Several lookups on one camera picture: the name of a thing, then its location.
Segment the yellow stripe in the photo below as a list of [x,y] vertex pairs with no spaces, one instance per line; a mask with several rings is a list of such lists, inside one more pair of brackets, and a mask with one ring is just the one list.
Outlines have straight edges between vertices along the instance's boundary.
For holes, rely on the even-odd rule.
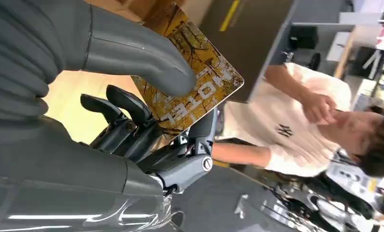
[[368,186],[369,192],[375,192],[376,188],[377,188],[377,180],[371,179]]
[[228,14],[226,15],[226,18],[225,18],[225,20],[223,21],[222,26],[221,26],[221,28],[219,29],[219,31],[226,31],[226,29],[227,29],[228,26],[229,26],[230,20],[232,19],[232,16],[233,16],[233,14],[235,13],[235,11],[236,11],[237,6],[239,5],[239,3],[240,3],[240,0],[234,0],[234,1],[233,1],[232,6],[231,6],[231,8],[229,9],[229,12],[228,12]]
[[213,164],[218,166],[218,167],[229,168],[229,163],[224,163],[224,162],[214,160]]

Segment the white wall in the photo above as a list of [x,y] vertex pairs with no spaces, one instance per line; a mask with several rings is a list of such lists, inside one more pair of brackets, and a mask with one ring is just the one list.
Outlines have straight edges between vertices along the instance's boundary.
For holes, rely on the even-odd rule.
[[375,47],[377,44],[377,37],[380,35],[383,27],[378,25],[366,26],[357,25],[355,27],[355,37],[353,47],[368,46]]
[[339,23],[353,25],[377,25],[382,13],[341,12]]
[[383,12],[384,0],[364,0],[360,12]]

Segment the man's hand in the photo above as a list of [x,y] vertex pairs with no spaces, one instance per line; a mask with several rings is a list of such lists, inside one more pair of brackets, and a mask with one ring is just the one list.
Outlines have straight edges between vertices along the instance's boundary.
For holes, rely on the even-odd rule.
[[336,103],[331,97],[311,92],[305,95],[300,103],[310,123],[327,125],[336,122],[332,116],[336,110]]

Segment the robotic hand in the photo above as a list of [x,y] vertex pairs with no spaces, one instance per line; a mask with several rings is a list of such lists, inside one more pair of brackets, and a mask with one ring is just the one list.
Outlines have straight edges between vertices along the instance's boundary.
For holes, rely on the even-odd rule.
[[[181,193],[212,168],[212,145],[218,118],[215,107],[172,143],[149,154],[162,132],[148,107],[135,95],[109,85],[108,100],[81,95],[87,110],[102,113],[108,126],[90,144],[92,148],[128,158],[158,180],[169,195]],[[129,112],[127,118],[119,108]]]
[[[170,201],[151,176],[182,191],[203,172],[177,181],[174,171],[188,162],[155,160],[141,170],[72,141],[62,124],[44,116],[42,97],[63,70],[139,75],[173,96],[196,82],[167,39],[120,16],[81,0],[0,0],[0,232],[141,231],[167,222]],[[134,113],[133,123],[143,120],[142,110]],[[207,160],[207,135],[191,129],[196,155],[185,152],[184,160]]]

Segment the floor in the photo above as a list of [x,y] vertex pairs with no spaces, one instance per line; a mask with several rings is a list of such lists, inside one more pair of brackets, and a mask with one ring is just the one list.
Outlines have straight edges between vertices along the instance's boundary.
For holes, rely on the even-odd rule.
[[[242,194],[244,219],[234,210]],[[262,211],[266,203],[273,207],[276,198],[263,187],[227,168],[214,167],[206,176],[190,186],[182,195],[174,195],[172,207],[185,213],[184,232],[294,232]],[[167,226],[157,232],[174,231]]]

